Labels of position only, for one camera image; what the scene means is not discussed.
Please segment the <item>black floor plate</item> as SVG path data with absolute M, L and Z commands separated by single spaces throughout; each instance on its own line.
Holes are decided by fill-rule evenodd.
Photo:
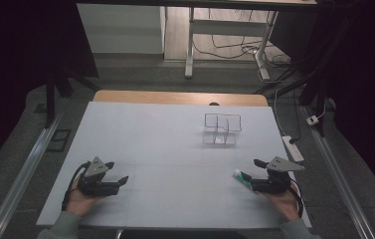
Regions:
M 50 152 L 63 152 L 66 145 L 70 139 L 71 130 L 70 129 L 57 129 L 53 137 L 51 138 L 47 151 Z

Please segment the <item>black metal stand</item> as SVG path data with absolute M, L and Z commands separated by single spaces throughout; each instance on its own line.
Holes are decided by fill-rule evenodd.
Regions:
M 313 100 L 316 100 L 316 112 L 315 116 L 318 119 L 318 123 L 314 125 L 315 129 L 319 132 L 321 136 L 324 136 L 323 130 L 323 116 L 325 114 L 325 87 L 324 79 L 322 78 L 323 69 L 320 67 L 315 67 L 312 71 L 307 74 L 302 75 L 298 80 L 293 80 L 291 84 L 276 90 L 274 92 L 275 97 L 280 97 L 288 92 L 291 92 L 301 86 L 304 86 L 301 95 L 298 98 L 298 102 L 302 106 L 309 105 Z M 290 76 L 296 73 L 294 67 L 287 68 L 282 74 L 280 74 L 275 80 L 267 79 L 265 80 L 262 75 L 260 75 L 260 80 L 265 84 L 262 88 L 256 90 L 256 94 L 262 93 L 266 88 L 271 86 L 281 84 L 285 82 Z
M 47 116 L 45 128 L 50 128 L 56 117 L 55 91 L 58 91 L 64 98 L 69 98 L 74 92 L 69 78 L 76 80 L 95 93 L 100 91 L 100 87 L 90 81 L 87 77 L 84 77 L 69 68 L 56 67 L 51 70 L 46 77 Z

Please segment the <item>wooden table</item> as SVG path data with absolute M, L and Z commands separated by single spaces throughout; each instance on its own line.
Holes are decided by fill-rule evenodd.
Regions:
M 145 91 L 100 90 L 94 95 L 94 102 L 171 104 L 209 106 L 212 103 L 228 107 L 267 107 L 268 101 L 262 95 L 173 93 Z

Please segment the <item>white power strip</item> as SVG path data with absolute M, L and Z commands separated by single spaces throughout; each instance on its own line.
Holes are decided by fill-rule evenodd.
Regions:
M 289 155 L 294 161 L 296 162 L 304 161 L 304 158 L 301 152 L 299 151 L 298 147 L 295 145 L 295 140 L 291 136 L 285 135 L 281 139 L 283 141 L 285 148 L 289 152 Z

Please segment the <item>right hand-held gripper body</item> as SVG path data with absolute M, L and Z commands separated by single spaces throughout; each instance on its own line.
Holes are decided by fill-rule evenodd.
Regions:
M 304 167 L 289 160 L 276 156 L 267 167 L 261 167 L 268 173 L 267 179 L 252 179 L 254 191 L 270 194 L 286 192 L 290 188 L 290 171 L 304 170 Z

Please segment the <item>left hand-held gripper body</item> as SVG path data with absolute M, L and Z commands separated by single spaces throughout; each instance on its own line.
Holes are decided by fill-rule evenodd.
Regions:
M 78 190 L 91 197 L 107 197 L 116 195 L 119 190 L 118 182 L 103 182 L 103 178 L 109 169 L 105 166 L 98 156 L 89 164 L 82 173 Z

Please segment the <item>white desk frame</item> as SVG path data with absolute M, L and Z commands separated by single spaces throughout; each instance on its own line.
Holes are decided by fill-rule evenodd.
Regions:
M 195 8 L 190 7 L 185 78 L 191 79 L 193 76 L 194 35 L 223 35 L 262 38 L 259 47 L 253 52 L 253 56 L 258 65 L 261 79 L 268 81 L 270 79 L 270 75 L 264 62 L 263 55 L 265 53 L 277 14 L 277 11 L 269 11 L 268 19 L 265 23 L 211 19 L 202 20 L 195 19 Z

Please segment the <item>clear plastic organizer box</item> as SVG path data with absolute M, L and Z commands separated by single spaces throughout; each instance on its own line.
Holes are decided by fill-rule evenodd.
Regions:
M 240 115 L 205 114 L 204 143 L 235 145 L 241 131 Z

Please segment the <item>green and white toothpaste tube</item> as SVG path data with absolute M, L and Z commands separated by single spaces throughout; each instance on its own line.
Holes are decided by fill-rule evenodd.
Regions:
M 245 173 L 245 172 L 241 171 L 240 169 L 236 169 L 236 170 L 234 171 L 233 175 L 234 175 L 234 177 L 235 177 L 238 181 L 240 181 L 242 184 L 244 184 L 246 187 L 248 187 L 248 186 L 245 184 L 245 181 L 244 181 L 244 179 L 243 179 L 243 177 L 242 177 L 242 173 Z

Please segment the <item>white cabinet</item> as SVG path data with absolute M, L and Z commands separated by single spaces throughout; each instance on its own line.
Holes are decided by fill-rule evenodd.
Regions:
M 78 4 L 78 10 L 94 53 L 164 53 L 164 7 Z

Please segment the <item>aluminium rail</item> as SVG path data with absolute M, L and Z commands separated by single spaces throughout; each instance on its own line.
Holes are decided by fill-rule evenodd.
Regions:
M 46 148 L 51 141 L 59 123 L 62 120 L 63 113 L 58 113 L 51 124 L 41 131 L 38 139 L 32 147 L 28 157 L 26 158 L 21 170 L 13 181 L 9 191 L 0 205 L 0 239 L 4 234 L 29 182 L 42 159 Z
M 319 133 L 315 126 L 310 126 L 309 130 L 317 144 L 319 151 L 325 161 L 327 169 L 338 189 L 342 201 L 347 208 L 349 215 L 361 239 L 375 239 L 367 216 L 365 215 L 359 201 L 351 190 L 336 158 L 328 145 L 326 139 Z

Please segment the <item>person's left hand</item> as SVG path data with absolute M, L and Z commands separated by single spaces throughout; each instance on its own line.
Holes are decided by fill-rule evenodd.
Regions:
M 100 197 L 86 196 L 75 187 L 70 191 L 65 210 L 79 217 L 84 217 L 98 201 L 100 201 Z

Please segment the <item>person's right hand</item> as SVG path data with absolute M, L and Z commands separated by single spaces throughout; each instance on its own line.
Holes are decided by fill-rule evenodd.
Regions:
M 281 214 L 286 221 L 299 219 L 298 202 L 289 190 L 279 194 L 265 193 L 264 197 Z

